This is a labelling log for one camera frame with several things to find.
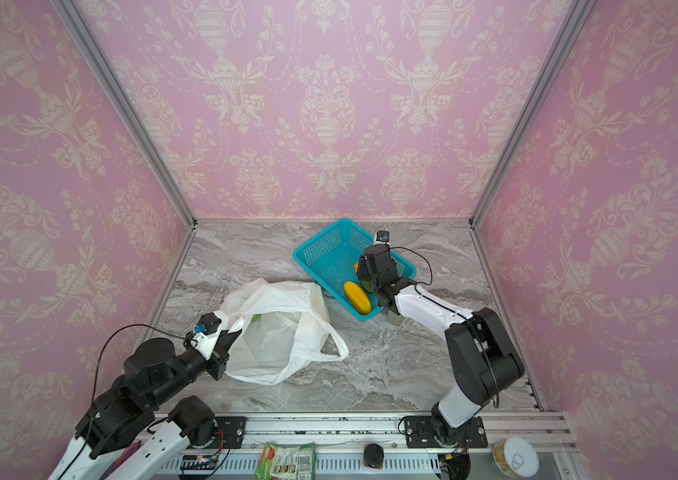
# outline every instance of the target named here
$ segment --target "damask pattern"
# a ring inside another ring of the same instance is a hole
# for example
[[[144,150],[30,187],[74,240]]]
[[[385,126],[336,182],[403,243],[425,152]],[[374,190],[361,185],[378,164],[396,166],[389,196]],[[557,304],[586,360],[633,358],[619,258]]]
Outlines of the damask pattern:
[[[471,216],[569,3],[78,1],[207,219]]]
[[[592,478],[678,478],[678,0],[599,2],[481,235]]]
[[[144,108],[170,111],[149,69],[125,70]],[[148,318],[186,233],[51,4],[0,0],[0,477],[50,473],[98,349]]]

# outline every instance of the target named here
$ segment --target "barcode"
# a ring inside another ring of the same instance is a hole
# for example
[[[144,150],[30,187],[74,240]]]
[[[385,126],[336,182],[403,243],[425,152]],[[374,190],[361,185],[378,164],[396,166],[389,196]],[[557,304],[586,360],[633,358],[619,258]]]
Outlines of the barcode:
[[[298,480],[312,480],[312,451],[299,452]]]

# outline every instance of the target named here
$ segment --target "white can lid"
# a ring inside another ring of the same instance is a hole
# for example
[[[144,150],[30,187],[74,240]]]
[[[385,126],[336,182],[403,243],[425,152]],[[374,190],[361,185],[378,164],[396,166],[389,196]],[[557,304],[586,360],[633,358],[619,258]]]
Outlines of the white can lid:
[[[504,458],[512,470],[521,477],[532,477],[538,472],[538,455],[534,447],[520,437],[507,438]]]

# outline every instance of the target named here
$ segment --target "white plastic bag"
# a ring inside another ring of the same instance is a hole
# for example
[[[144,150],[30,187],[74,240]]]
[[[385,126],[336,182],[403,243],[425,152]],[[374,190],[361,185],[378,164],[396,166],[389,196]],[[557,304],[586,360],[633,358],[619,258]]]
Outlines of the white plastic bag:
[[[214,313],[222,319],[222,330],[243,331],[229,350],[227,374],[234,379],[276,385],[312,361],[336,362],[350,354],[330,324],[316,283],[259,278],[227,294]],[[320,352],[328,335],[339,355]]]

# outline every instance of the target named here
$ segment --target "black mounting plate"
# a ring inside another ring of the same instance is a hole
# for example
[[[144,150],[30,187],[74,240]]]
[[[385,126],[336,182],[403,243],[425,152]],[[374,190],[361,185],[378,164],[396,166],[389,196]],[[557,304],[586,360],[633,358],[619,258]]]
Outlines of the black mounting plate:
[[[224,434],[224,448],[240,448],[243,446],[243,436],[245,436],[245,417],[234,417],[226,415],[217,415],[216,423],[219,430]],[[221,438],[215,436],[206,446],[210,450],[219,448]]]
[[[435,439],[435,431],[432,430],[431,416],[403,417],[402,430],[406,433],[406,445],[408,448],[440,448],[443,445]],[[487,448],[488,439],[486,429],[483,427],[482,418],[475,417],[464,431],[469,448]]]

